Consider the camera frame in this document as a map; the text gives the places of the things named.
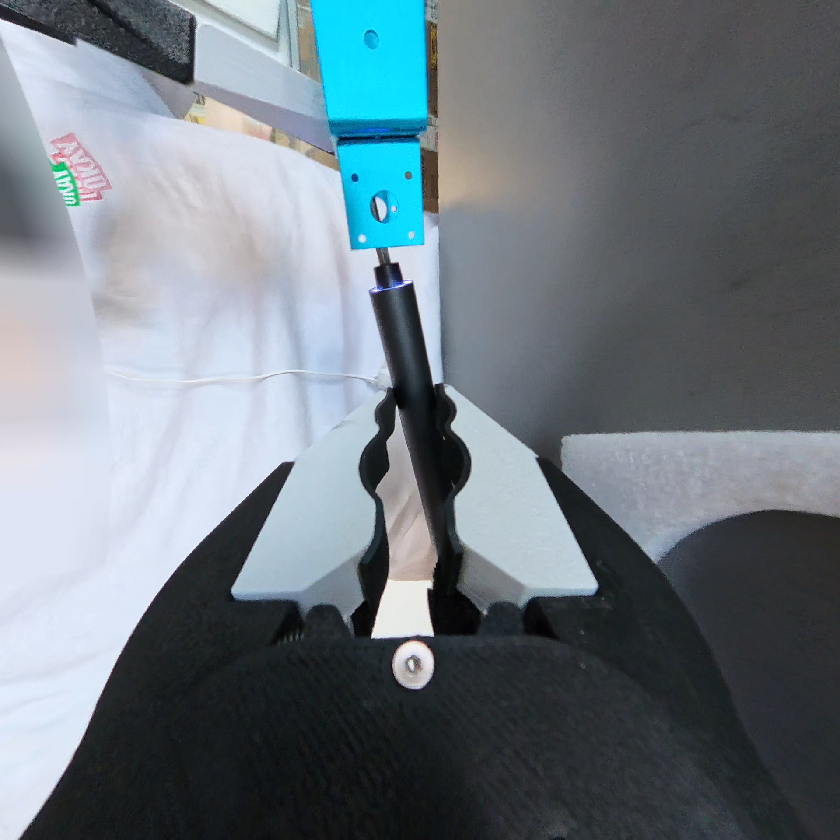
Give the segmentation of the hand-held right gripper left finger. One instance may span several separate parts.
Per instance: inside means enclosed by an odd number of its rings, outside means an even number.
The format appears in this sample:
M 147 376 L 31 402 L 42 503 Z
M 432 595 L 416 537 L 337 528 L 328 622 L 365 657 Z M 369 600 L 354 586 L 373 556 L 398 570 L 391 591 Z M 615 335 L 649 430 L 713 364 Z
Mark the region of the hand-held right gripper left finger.
M 375 615 L 389 574 L 377 489 L 390 462 L 392 389 L 348 415 L 294 462 L 232 586 L 237 601 L 291 601 Z

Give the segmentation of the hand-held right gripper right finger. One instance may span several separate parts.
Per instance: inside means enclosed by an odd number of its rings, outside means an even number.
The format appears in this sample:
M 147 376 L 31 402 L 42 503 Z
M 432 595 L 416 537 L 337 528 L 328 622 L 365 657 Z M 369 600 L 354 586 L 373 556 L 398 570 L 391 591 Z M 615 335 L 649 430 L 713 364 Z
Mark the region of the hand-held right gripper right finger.
M 435 589 L 475 608 L 596 593 L 536 454 L 451 385 L 437 386 L 437 424 L 448 553 Z

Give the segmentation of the black electric screwdriver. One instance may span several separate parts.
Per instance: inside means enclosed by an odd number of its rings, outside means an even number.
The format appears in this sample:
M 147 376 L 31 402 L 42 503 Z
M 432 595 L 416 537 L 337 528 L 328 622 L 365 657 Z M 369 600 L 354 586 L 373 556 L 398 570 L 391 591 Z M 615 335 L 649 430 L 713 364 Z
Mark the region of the black electric screwdriver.
M 459 554 L 450 501 L 466 465 L 455 438 L 443 430 L 452 404 L 438 401 L 414 285 L 403 278 L 386 248 L 376 250 L 371 303 L 392 379 L 396 406 L 413 466 L 427 527 L 437 556 L 434 591 L 455 597 Z

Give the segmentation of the blue metal bracket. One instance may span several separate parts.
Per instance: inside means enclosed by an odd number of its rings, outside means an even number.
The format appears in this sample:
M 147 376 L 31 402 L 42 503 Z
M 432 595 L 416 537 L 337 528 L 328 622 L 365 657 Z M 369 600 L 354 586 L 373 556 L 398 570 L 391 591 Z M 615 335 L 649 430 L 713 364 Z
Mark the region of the blue metal bracket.
M 424 243 L 423 1 L 313 1 L 329 133 L 352 249 Z

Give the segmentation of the dark grey desk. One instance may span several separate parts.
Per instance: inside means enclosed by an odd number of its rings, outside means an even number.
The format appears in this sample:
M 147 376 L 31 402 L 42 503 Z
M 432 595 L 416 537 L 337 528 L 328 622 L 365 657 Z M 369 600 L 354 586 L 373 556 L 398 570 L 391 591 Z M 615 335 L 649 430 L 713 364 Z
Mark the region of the dark grey desk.
M 565 436 L 838 432 L 838 2 L 440 2 L 448 383 Z M 838 517 L 660 561 L 764 763 L 838 838 Z

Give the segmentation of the white foam block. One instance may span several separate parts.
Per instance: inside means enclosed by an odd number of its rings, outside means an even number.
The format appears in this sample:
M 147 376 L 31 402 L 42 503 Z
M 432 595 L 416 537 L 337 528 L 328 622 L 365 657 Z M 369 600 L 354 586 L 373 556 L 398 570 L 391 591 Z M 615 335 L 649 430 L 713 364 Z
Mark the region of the white foam block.
M 744 514 L 839 515 L 838 432 L 575 434 L 563 437 L 560 464 L 656 563 Z

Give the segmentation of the person in white shirt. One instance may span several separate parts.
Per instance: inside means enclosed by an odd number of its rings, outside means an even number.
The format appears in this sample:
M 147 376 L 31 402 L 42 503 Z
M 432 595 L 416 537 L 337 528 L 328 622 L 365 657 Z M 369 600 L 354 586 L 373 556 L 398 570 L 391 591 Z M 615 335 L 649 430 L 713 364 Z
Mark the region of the person in white shirt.
M 2 838 L 177 566 L 384 373 L 340 177 L 174 119 L 140 69 L 2 23 L 4 95 L 110 183 L 26 290 L 2 244 Z

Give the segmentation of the black foam pad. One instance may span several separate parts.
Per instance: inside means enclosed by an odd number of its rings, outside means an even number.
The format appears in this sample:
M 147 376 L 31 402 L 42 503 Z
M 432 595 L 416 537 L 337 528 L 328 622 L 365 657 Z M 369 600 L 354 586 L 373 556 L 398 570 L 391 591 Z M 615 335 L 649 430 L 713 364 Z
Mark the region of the black foam pad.
M 167 1 L 2 1 L 1 18 L 74 45 L 79 40 L 170 80 L 194 82 L 196 19 Z

